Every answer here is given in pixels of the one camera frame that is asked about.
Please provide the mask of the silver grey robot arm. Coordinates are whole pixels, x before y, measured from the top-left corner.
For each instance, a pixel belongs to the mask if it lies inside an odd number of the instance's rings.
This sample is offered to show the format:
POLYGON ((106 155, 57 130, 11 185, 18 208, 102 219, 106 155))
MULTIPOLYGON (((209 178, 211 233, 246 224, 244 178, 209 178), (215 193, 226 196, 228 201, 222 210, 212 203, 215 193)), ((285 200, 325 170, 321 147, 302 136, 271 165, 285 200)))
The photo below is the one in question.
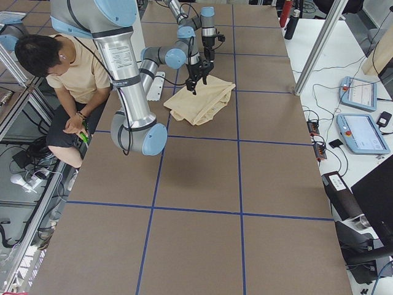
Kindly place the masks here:
POLYGON ((157 155, 165 147, 167 129, 150 111, 147 94, 160 65, 178 69, 186 65, 187 90, 194 92, 214 67, 213 7, 203 7, 193 18, 178 1, 165 1, 178 24, 172 46, 148 47, 138 63, 131 43, 138 20, 136 1, 51 1, 53 28, 76 38, 92 39, 121 101, 111 125, 111 137, 125 152, 157 155))
POLYGON ((204 56, 208 61, 215 59, 215 43, 218 31, 214 24, 215 11, 213 7, 203 7, 200 13, 190 17, 183 10, 177 0, 164 0, 164 4, 172 12, 179 26, 190 26, 195 31, 201 30, 201 40, 204 48, 204 56))

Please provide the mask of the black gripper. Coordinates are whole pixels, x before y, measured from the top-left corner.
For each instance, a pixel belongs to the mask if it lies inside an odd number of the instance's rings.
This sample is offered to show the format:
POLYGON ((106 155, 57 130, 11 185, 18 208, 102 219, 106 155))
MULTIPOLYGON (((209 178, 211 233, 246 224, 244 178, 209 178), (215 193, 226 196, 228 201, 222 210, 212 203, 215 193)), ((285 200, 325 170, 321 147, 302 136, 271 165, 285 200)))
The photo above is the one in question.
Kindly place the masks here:
POLYGON ((187 90, 196 95, 197 82, 202 79, 203 84, 207 84, 207 76, 214 69, 214 62, 208 62, 207 60, 200 60, 194 65, 187 65, 188 78, 185 81, 187 90))
POLYGON ((216 42, 216 36, 202 36, 202 44, 204 48, 204 56, 207 59, 208 62, 213 62, 215 59, 215 42, 216 42))

